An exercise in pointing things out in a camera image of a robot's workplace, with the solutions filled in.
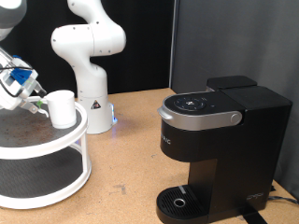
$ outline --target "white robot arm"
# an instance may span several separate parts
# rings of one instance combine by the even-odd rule
[[[87,133],[103,133],[112,127],[112,106],[107,99],[107,73],[90,57],[121,52],[125,32],[104,11],[100,0],[67,0],[72,12],[87,23],[57,28],[51,37],[54,51],[73,68],[78,102],[88,113]]]
[[[0,41],[7,37],[26,13],[26,0],[0,0]],[[38,74],[20,57],[12,57],[0,48],[0,108],[13,110],[17,106],[36,113],[36,105],[26,98],[33,91],[44,97],[47,93],[36,81]]]

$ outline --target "white cup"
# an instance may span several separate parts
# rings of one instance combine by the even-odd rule
[[[45,98],[48,101],[50,121],[56,129],[67,129],[77,122],[75,94],[72,91],[54,91]]]

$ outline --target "silver trim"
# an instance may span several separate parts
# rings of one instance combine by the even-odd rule
[[[165,123],[174,128],[186,131],[202,131],[235,126],[242,120],[242,114],[238,111],[207,115],[179,114],[165,106],[165,101],[171,96],[164,99],[163,106],[158,109],[158,113]]]
[[[175,200],[174,200],[174,205],[175,205],[176,207],[183,207],[183,206],[186,205],[186,202],[185,202],[185,200],[183,200],[183,199],[175,199]]]

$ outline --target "wooden tabletop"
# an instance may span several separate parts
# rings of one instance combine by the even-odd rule
[[[161,224],[156,199],[167,188],[188,182],[189,164],[160,150],[161,118],[157,108],[174,94],[170,89],[109,95],[118,123],[106,133],[88,135],[93,163],[90,179],[71,197],[31,210],[0,209],[0,224],[99,223]],[[292,198],[278,183],[270,195]],[[299,206],[269,202],[260,212],[269,224],[298,224]],[[246,224],[233,217],[219,224]]]

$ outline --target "coffee maker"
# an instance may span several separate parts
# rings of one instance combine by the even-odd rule
[[[162,191],[165,224],[211,223],[265,208],[292,102],[247,77],[217,77],[208,91],[166,97],[161,150],[190,163],[187,185]]]

